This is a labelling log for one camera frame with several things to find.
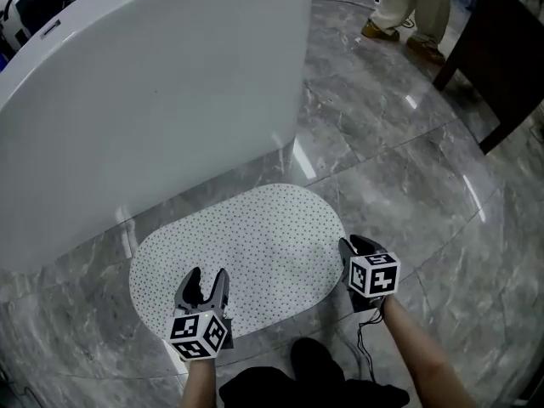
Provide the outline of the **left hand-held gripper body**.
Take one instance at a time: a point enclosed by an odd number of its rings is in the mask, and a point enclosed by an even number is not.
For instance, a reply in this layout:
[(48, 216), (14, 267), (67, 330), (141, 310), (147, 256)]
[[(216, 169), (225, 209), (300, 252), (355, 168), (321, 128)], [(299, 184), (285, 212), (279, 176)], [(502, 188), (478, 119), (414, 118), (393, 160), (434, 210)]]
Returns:
[(213, 360), (234, 347), (231, 319), (222, 309), (175, 309), (168, 320), (165, 341), (182, 361)]

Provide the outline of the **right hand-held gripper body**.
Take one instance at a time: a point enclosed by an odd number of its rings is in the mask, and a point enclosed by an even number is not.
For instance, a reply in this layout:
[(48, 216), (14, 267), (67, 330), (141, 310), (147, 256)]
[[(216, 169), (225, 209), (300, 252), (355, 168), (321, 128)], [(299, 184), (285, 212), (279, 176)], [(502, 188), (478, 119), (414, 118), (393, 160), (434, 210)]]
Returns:
[(348, 261), (348, 294), (355, 313), (376, 309), (398, 291), (401, 262), (394, 252), (354, 256)]

